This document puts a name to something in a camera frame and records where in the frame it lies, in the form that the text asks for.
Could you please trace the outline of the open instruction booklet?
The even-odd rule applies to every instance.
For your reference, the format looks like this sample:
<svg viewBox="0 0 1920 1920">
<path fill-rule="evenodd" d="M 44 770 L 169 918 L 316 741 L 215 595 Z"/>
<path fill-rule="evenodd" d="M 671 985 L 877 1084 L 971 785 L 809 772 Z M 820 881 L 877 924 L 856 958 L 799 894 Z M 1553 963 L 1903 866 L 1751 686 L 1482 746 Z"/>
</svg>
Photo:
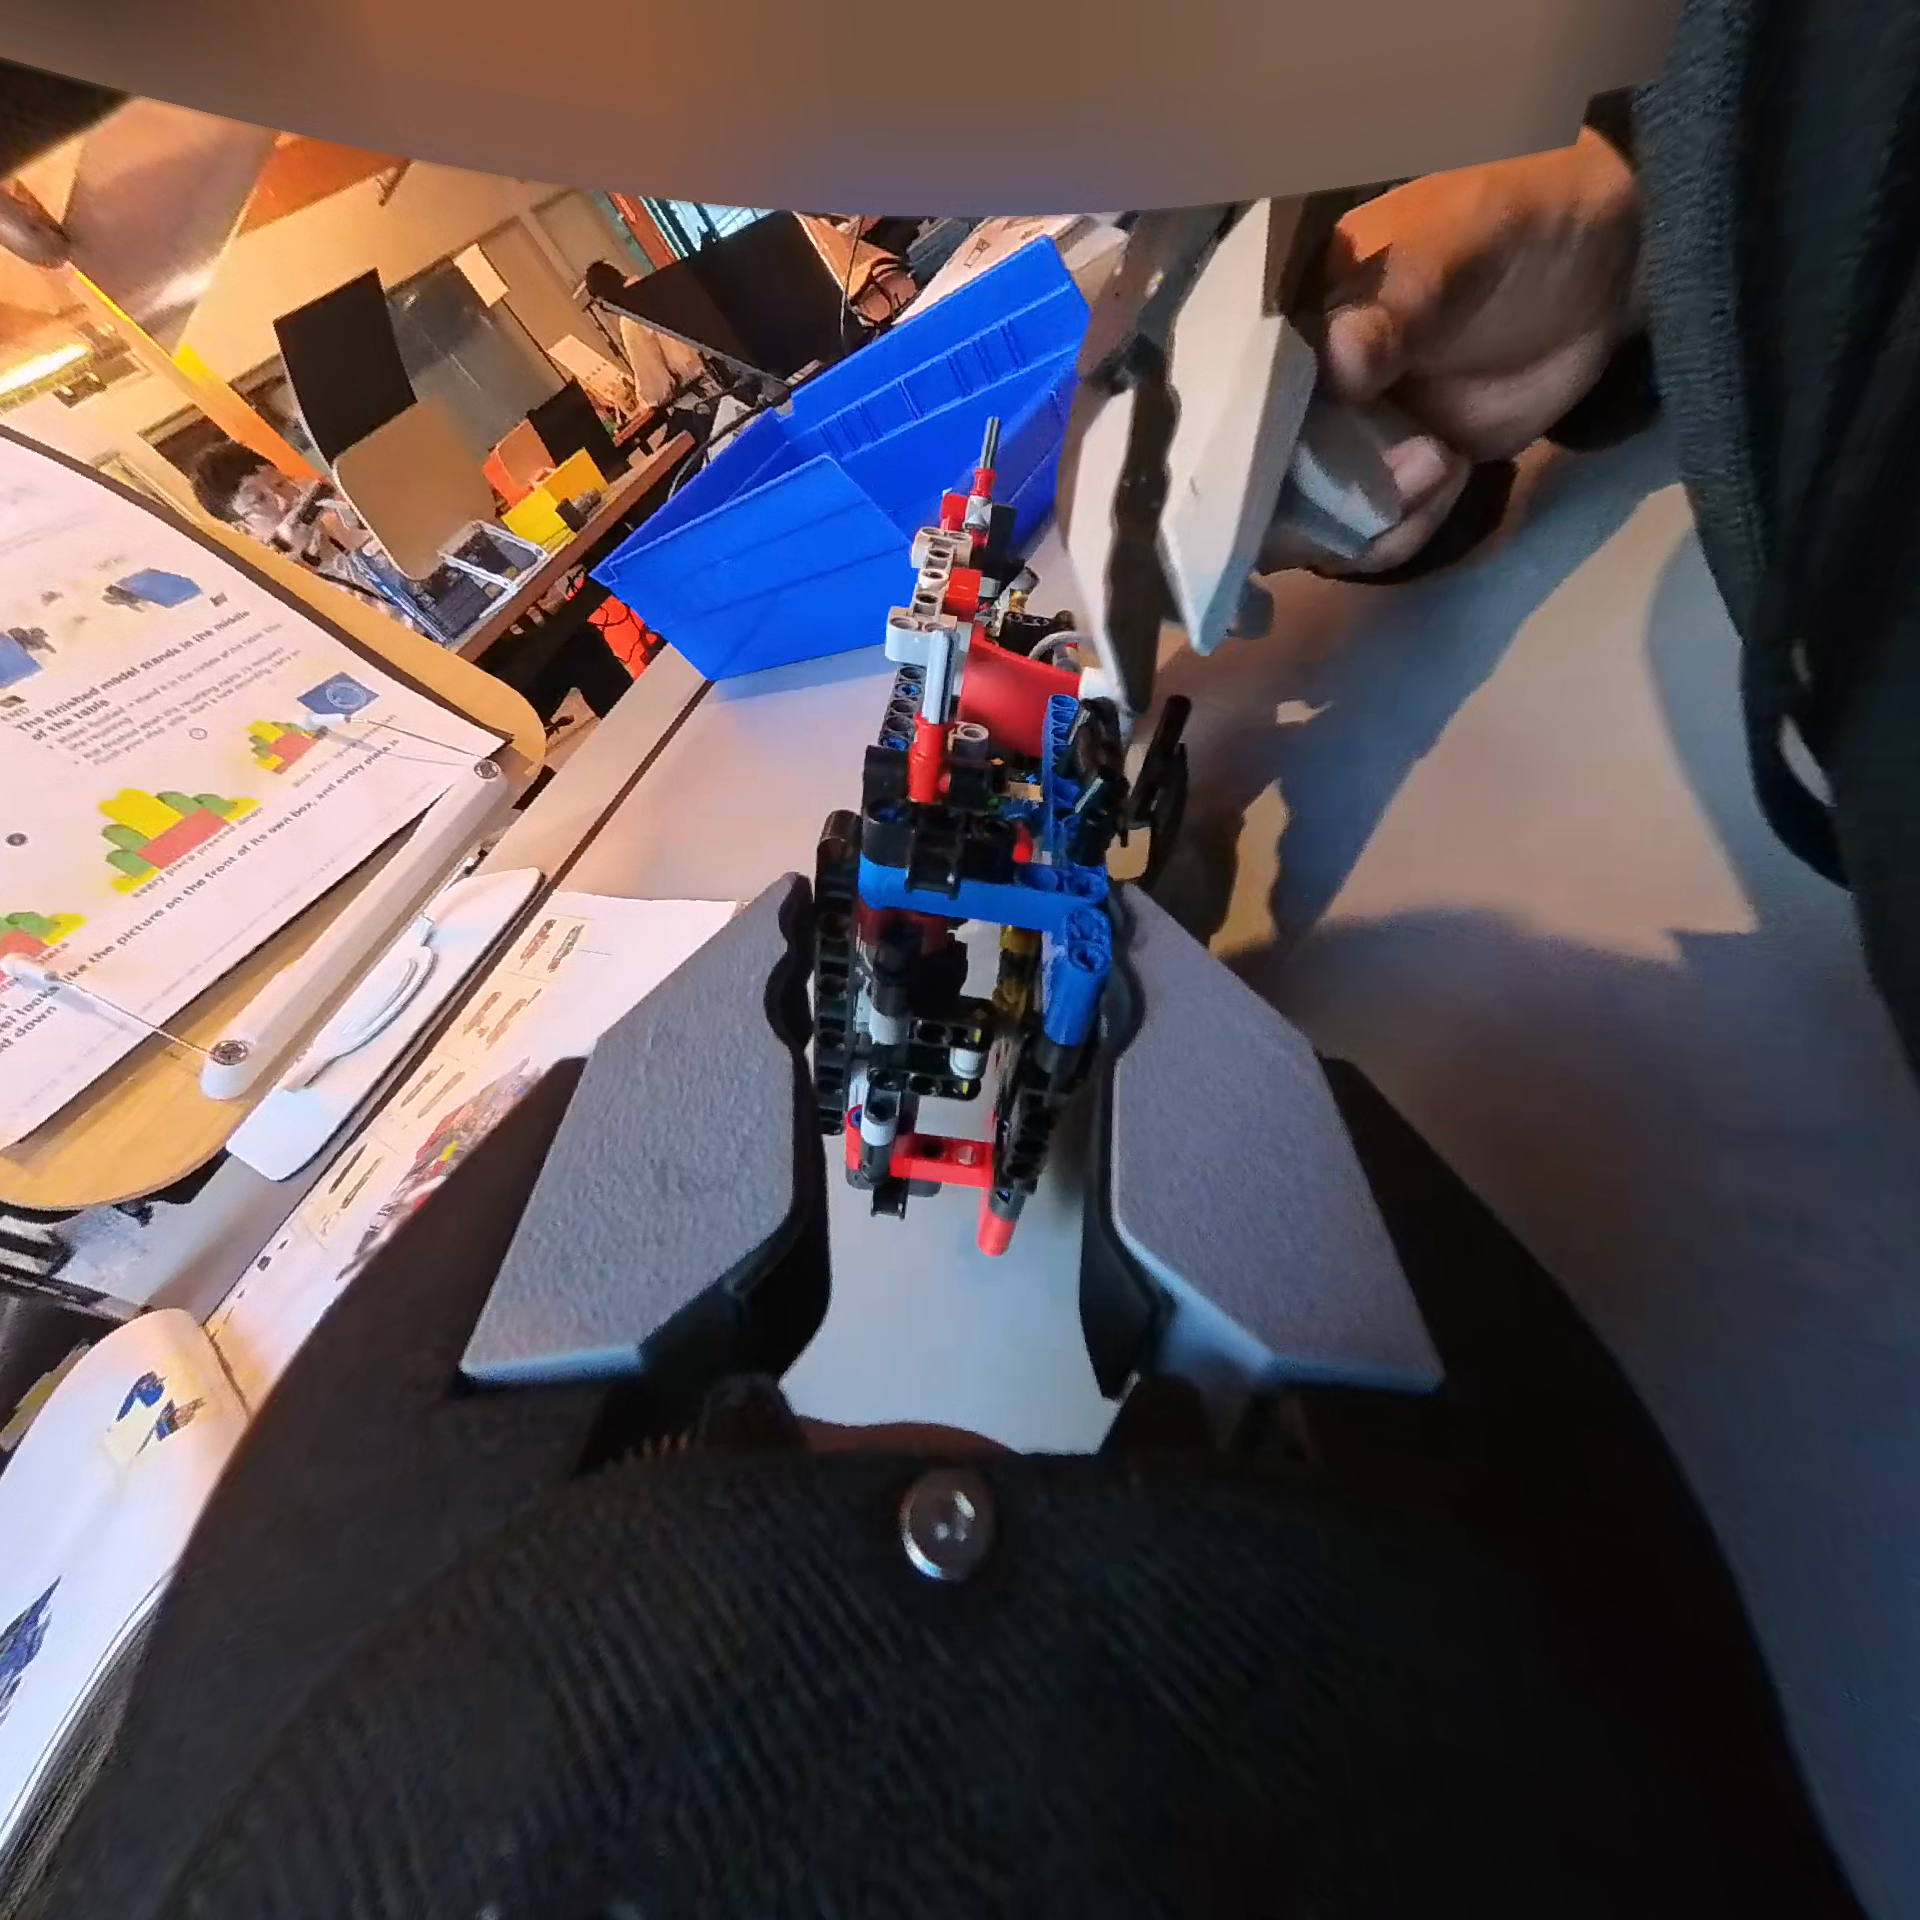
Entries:
<svg viewBox="0 0 1920 1920">
<path fill-rule="evenodd" d="M 69 1369 L 3 1482 L 4 1846 L 74 1759 L 248 1427 L 348 1279 L 551 1065 L 588 1053 L 732 914 L 560 894 L 208 1318 L 146 1311 Z"/>
</svg>

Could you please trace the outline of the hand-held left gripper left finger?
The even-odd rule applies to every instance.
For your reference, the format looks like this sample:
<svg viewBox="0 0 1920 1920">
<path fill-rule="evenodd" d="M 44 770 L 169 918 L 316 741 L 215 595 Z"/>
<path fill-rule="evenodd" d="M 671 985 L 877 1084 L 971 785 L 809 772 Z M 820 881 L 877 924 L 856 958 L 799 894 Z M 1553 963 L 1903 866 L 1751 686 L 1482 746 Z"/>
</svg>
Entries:
<svg viewBox="0 0 1920 1920">
<path fill-rule="evenodd" d="M 832 1284 L 812 907 L 781 876 L 593 1047 L 468 1338 L 471 1380 L 781 1379 L 804 1353 Z"/>
</svg>

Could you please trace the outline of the toy brick car model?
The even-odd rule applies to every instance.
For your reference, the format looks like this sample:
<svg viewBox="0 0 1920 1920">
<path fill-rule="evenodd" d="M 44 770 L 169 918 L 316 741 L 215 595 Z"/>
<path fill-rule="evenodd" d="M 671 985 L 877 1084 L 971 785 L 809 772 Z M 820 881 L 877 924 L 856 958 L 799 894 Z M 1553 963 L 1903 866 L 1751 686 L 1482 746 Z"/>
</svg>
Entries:
<svg viewBox="0 0 1920 1920">
<path fill-rule="evenodd" d="M 1163 873 L 1189 797 L 1192 701 L 1170 699 L 1129 765 L 1076 635 L 1025 611 L 1001 420 L 967 491 L 912 543 L 884 622 L 895 665 L 859 809 L 824 825 L 812 883 L 818 1129 L 877 1215 L 969 1188 L 1001 1257 L 1097 1053 L 1114 971 L 1112 854 L 1145 839 Z"/>
</svg>

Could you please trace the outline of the wooden document board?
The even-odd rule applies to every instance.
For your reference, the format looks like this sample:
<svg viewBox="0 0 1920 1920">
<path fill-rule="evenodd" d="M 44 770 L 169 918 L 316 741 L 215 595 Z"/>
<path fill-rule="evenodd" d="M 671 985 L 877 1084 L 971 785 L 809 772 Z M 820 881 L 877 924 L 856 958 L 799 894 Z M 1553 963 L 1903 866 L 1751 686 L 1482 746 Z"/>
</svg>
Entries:
<svg viewBox="0 0 1920 1920">
<path fill-rule="evenodd" d="M 539 723 L 520 693 L 498 686 L 437 642 L 362 607 L 344 589 L 316 580 L 300 565 L 225 527 L 169 514 L 181 525 L 225 540 L 249 565 L 308 599 L 327 622 L 348 631 L 357 646 L 428 689 L 457 714 L 504 734 L 505 743 L 483 765 L 507 777 L 512 805 L 516 802 L 544 755 Z M 109 1067 L 105 1078 L 61 1108 L 59 1115 L 21 1142 L 4 1145 L 4 1204 L 50 1212 L 117 1204 L 168 1188 L 208 1163 L 248 1115 L 242 1106 L 203 1098 L 201 1073 L 212 1060 L 215 1042 L 225 1036 L 228 1022 L 320 937 L 325 926 L 416 825 L 401 830 L 368 863 L 327 890 L 320 900 L 312 902 L 307 913 L 257 949 L 212 989 L 195 999 L 175 1022 L 161 1027 L 153 1038 L 144 1038 L 125 1060 Z M 4 958 L 4 975 L 31 981 L 35 987 L 58 987 L 53 978 L 42 975 L 19 958 Z"/>
</svg>

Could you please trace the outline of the white stand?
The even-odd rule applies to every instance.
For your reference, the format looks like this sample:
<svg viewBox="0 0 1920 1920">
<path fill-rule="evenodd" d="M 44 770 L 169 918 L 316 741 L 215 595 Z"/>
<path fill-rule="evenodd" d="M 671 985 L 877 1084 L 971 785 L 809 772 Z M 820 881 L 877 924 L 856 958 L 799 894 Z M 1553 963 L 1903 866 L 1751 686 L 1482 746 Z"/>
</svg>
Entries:
<svg viewBox="0 0 1920 1920">
<path fill-rule="evenodd" d="M 460 772 L 228 1022 L 199 1089 L 248 1108 L 228 1150 L 257 1175 L 285 1182 L 316 1161 L 532 900 L 539 869 L 481 873 L 509 812 L 505 774 L 483 763 Z"/>
</svg>

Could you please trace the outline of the yellow box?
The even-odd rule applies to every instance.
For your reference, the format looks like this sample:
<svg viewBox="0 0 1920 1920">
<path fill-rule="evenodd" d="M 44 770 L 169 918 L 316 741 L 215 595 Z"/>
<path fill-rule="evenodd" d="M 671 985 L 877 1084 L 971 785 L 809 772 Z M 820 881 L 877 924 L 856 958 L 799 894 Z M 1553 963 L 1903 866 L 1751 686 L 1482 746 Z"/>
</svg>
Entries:
<svg viewBox="0 0 1920 1920">
<path fill-rule="evenodd" d="M 529 491 L 512 503 L 501 522 L 522 541 L 537 543 L 546 554 L 575 540 L 605 500 L 609 481 L 588 451 L 567 454 L 563 465 L 541 474 Z"/>
</svg>

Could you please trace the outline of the black monitor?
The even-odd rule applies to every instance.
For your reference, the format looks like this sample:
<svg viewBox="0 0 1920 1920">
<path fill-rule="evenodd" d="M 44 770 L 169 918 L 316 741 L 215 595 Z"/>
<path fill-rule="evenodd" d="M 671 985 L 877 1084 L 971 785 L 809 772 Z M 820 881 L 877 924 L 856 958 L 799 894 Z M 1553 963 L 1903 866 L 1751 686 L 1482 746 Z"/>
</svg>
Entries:
<svg viewBox="0 0 1920 1920">
<path fill-rule="evenodd" d="M 642 277 L 589 265 L 584 292 L 613 319 L 698 354 L 745 397 L 778 409 L 892 325 L 863 310 L 800 214 L 776 211 Z"/>
</svg>

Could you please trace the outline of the person's right hand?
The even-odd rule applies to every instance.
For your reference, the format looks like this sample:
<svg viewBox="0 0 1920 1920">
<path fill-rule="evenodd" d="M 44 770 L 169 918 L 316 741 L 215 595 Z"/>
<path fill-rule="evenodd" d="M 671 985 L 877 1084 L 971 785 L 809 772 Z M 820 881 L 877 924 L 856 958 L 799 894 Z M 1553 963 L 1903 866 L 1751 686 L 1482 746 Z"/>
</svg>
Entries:
<svg viewBox="0 0 1920 1920">
<path fill-rule="evenodd" d="M 1642 331 L 1642 181 L 1613 140 L 1581 129 L 1536 151 L 1394 185 L 1328 239 L 1323 388 L 1401 420 L 1385 453 L 1400 522 L 1352 559 L 1304 559 L 1381 580 L 1429 563 L 1483 478 L 1593 396 Z"/>
</svg>

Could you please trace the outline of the blue plastic bin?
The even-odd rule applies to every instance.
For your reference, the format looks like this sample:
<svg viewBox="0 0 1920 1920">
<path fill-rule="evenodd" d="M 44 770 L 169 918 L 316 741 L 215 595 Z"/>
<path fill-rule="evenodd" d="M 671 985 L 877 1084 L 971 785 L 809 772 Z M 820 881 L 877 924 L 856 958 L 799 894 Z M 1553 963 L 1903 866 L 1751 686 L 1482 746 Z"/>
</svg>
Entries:
<svg viewBox="0 0 1920 1920">
<path fill-rule="evenodd" d="M 751 420 L 593 580 L 709 682 L 875 644 L 991 418 L 994 495 L 1015 548 L 1036 543 L 1085 330 L 1061 252 L 1031 237 Z"/>
</svg>

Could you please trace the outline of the printed instruction sheet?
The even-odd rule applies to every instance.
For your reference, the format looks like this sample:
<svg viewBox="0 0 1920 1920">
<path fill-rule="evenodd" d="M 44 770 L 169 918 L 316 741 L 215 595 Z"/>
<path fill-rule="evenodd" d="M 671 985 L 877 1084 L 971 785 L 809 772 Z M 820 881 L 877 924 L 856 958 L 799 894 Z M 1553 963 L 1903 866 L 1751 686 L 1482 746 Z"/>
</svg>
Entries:
<svg viewBox="0 0 1920 1920">
<path fill-rule="evenodd" d="M 3 1140 L 108 1076 L 505 737 L 220 537 L 4 435 Z"/>
</svg>

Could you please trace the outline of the monitor with silver stand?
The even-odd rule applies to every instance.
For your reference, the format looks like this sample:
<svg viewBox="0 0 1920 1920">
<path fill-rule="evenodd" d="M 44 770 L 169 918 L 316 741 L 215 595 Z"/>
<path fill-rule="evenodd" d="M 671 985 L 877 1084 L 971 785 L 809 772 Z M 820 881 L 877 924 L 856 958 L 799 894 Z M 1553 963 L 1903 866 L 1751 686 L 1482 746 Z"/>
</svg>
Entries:
<svg viewBox="0 0 1920 1920">
<path fill-rule="evenodd" d="M 375 271 L 280 315 L 275 334 L 327 478 L 405 578 L 426 580 L 495 524 L 483 461 L 443 397 L 407 374 Z"/>
</svg>

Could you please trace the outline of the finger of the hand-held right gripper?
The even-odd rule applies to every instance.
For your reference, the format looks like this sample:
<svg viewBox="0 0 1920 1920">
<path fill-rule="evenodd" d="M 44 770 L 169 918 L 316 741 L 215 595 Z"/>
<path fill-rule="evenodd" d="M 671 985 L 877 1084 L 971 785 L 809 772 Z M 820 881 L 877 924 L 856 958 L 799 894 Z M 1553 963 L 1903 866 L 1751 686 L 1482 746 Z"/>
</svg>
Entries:
<svg viewBox="0 0 1920 1920">
<path fill-rule="evenodd" d="M 1168 582 L 1168 396 L 1154 378 L 1084 381 L 1073 396 L 1053 518 L 1073 565 L 1097 670 L 1125 716 L 1154 701 Z"/>
<path fill-rule="evenodd" d="M 1213 243 L 1168 331 L 1175 425 L 1159 559 L 1192 650 L 1233 631 L 1317 380 L 1285 308 L 1304 198 L 1261 198 Z"/>
</svg>

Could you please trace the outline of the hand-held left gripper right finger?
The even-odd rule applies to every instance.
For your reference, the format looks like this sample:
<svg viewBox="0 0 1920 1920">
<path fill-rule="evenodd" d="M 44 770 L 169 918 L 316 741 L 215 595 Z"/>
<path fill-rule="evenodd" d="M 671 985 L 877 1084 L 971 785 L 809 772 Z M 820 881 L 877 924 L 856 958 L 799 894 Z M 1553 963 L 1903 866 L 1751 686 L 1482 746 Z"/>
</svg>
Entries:
<svg viewBox="0 0 1920 1920">
<path fill-rule="evenodd" d="M 1308 1038 L 1125 884 L 1089 1089 L 1095 1386 L 1429 1397 L 1443 1363 Z"/>
</svg>

